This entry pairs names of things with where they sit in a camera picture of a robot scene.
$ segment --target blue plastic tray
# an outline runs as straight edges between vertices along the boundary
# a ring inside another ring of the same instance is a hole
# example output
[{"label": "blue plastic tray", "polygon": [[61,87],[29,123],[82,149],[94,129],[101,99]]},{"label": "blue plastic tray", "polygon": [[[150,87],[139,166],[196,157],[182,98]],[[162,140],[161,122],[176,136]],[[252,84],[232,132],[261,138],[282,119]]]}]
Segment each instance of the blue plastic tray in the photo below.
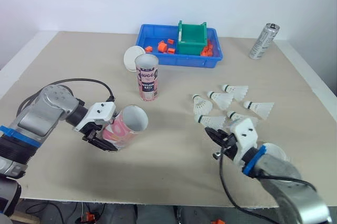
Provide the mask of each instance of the blue plastic tray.
[{"label": "blue plastic tray", "polygon": [[200,55],[182,55],[160,53],[157,50],[158,43],[167,39],[174,39],[174,44],[167,44],[168,48],[177,47],[178,26],[143,24],[138,35],[136,45],[146,48],[152,46],[151,54],[159,59],[160,65],[180,65],[191,67],[214,68],[216,63],[222,60],[223,55],[215,29],[207,28],[207,38],[213,44],[213,56],[204,57]]}]

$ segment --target silver can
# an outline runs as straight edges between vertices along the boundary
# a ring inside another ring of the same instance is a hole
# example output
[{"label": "silver can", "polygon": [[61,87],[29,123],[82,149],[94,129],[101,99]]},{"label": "silver can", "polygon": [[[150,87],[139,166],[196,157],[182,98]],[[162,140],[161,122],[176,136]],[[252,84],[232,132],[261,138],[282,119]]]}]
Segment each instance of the silver can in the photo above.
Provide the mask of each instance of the silver can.
[{"label": "silver can", "polygon": [[274,40],[274,37],[277,35],[279,30],[279,25],[267,23],[264,26],[253,48],[249,52],[249,57],[251,59],[260,59],[263,53],[269,48],[269,45]]}]

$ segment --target table edge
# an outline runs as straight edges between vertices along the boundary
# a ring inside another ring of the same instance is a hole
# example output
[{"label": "table edge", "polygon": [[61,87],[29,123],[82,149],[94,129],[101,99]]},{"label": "table edge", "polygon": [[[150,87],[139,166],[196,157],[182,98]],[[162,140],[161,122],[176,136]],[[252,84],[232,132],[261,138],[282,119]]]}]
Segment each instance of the table edge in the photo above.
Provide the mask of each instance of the table edge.
[{"label": "table edge", "polygon": [[336,95],[288,41],[274,40],[274,42],[299,74],[304,78],[332,118],[337,122]]},{"label": "table edge", "polygon": [[0,99],[19,80],[22,73],[57,35],[58,31],[39,31],[19,52],[0,70]]}]

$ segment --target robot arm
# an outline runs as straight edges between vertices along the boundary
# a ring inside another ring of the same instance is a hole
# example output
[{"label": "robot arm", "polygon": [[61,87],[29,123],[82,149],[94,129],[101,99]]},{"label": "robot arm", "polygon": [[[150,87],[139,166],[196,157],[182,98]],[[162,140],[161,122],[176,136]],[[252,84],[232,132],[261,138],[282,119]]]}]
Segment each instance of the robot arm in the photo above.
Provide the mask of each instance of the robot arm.
[{"label": "robot arm", "polygon": [[[329,209],[315,189],[296,182],[296,179],[301,179],[298,170],[291,163],[266,154],[265,146],[256,148],[257,133],[250,119],[235,122],[230,128],[230,135],[222,130],[205,130],[214,142],[226,148],[225,155],[240,166],[245,175],[257,178],[276,200],[282,223],[331,223]],[[220,153],[213,156],[218,159]]]},{"label": "robot arm", "polygon": [[41,90],[35,104],[26,107],[8,128],[0,126],[4,133],[0,137],[0,213],[12,215],[21,194],[20,185],[13,179],[25,175],[28,161],[59,120],[74,126],[90,144],[117,151],[114,145],[97,136],[102,125],[112,120],[115,108],[113,102],[102,102],[88,110],[65,87],[49,85]]}]

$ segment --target green plastic box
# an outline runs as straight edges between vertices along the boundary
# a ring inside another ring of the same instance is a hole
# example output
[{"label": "green plastic box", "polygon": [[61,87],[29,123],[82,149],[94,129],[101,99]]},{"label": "green plastic box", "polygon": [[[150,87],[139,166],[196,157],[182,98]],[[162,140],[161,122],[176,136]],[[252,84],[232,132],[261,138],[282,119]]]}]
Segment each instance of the green plastic box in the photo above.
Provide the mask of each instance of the green plastic box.
[{"label": "green plastic box", "polygon": [[206,23],[200,25],[182,24],[179,21],[178,46],[179,54],[200,55],[207,45]]}]

